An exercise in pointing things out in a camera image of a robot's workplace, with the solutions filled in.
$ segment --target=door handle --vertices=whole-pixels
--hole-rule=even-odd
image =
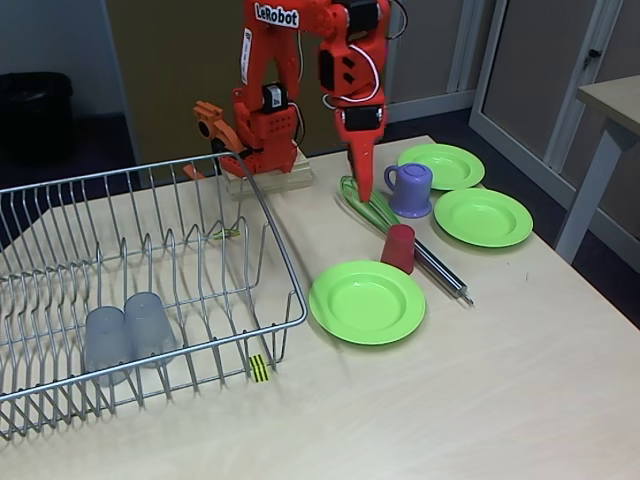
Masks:
[[[602,50],[596,50],[595,48],[592,48],[591,50],[589,50],[589,53],[587,54],[587,58],[584,59],[584,69],[586,69],[589,65],[591,65],[591,62],[596,59],[596,58],[600,58],[602,57]]]

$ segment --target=purple mug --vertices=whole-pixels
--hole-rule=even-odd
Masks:
[[[396,172],[395,183],[391,181],[393,172]],[[393,191],[389,206],[395,213],[405,218],[420,218],[431,213],[429,195],[433,173],[428,167],[418,163],[392,165],[384,171],[384,181]]]

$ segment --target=table leg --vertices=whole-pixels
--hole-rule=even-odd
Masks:
[[[568,263],[572,263],[578,253],[618,160],[637,141],[637,135],[618,123],[607,120],[600,146],[573,199],[556,242],[556,252]]]

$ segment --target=wire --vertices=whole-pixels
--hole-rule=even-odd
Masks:
[[[340,100],[344,100],[345,102],[349,102],[349,103],[362,103],[362,102],[368,102],[369,100],[371,100],[373,97],[375,97],[378,93],[378,91],[380,90],[380,74],[378,73],[378,69],[376,68],[376,64],[373,62],[373,59],[369,56],[369,54],[367,52],[365,52],[364,50],[362,50],[360,47],[356,46],[356,45],[349,45],[349,48],[351,48],[352,50],[355,50],[356,52],[358,52],[360,55],[362,55],[367,62],[369,62],[369,66],[371,67],[371,71],[373,72],[373,76],[375,78],[375,83],[376,86],[373,89],[373,92],[364,98],[349,98],[349,97],[338,97]],[[329,98],[330,95],[323,95],[322,96],[322,104],[331,109],[331,110],[335,110],[337,107],[335,105],[331,105],[331,103],[329,103]]]
[[[329,103],[329,95],[325,94],[322,96],[322,104],[327,107],[329,110],[335,110],[336,107]]]
[[[302,35],[300,35],[300,30],[298,30],[298,58],[300,59],[300,71],[298,72],[299,82],[304,75],[304,54],[302,52]]]
[[[302,110],[300,110],[300,107],[298,106],[297,103],[295,102],[289,102],[291,105],[293,105],[296,109],[296,114],[298,115],[298,127],[300,129],[300,132],[296,131],[296,138],[298,138],[298,133],[300,133],[300,140],[296,140],[296,144],[298,146],[300,146],[300,144],[303,142],[304,140],[304,136],[307,133],[307,130],[305,128],[304,125],[304,117],[302,116]]]
[[[397,38],[400,38],[402,35],[404,35],[404,32],[407,30],[407,27],[409,26],[409,13],[407,13],[407,8],[404,5],[402,5],[402,3],[400,3],[400,0],[391,0],[391,1],[396,5],[398,5],[398,7],[400,7],[400,11],[402,12],[402,28],[398,33],[394,33],[390,37],[387,37],[387,40],[395,40]]]
[[[380,90],[380,74],[378,73],[378,69],[376,68],[376,64],[373,63],[373,60],[371,59],[371,57],[369,56],[369,54],[367,52],[365,52],[364,50],[362,50],[360,47],[358,47],[356,45],[349,45],[349,48],[351,48],[352,50],[355,50],[356,52],[358,52],[360,55],[362,55],[364,58],[367,59],[367,62],[369,62],[369,66],[371,66],[371,71],[373,72],[373,76],[374,76],[375,81],[376,81],[376,86],[373,89],[373,92],[371,93],[371,95],[369,95],[368,97],[357,98],[357,99],[356,98],[349,98],[349,97],[338,97],[338,98],[340,100],[344,100],[345,102],[349,102],[349,103],[368,102],[373,97],[375,97],[378,94],[378,90]]]

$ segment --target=dish rack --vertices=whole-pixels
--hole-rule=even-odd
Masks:
[[[307,305],[238,156],[253,195],[228,195],[225,155],[0,191],[0,438],[233,376],[264,379],[252,365],[276,371]],[[185,167],[201,175],[188,180]],[[87,314],[138,291],[160,295],[181,348],[86,372]],[[125,381],[98,385],[118,371]]]

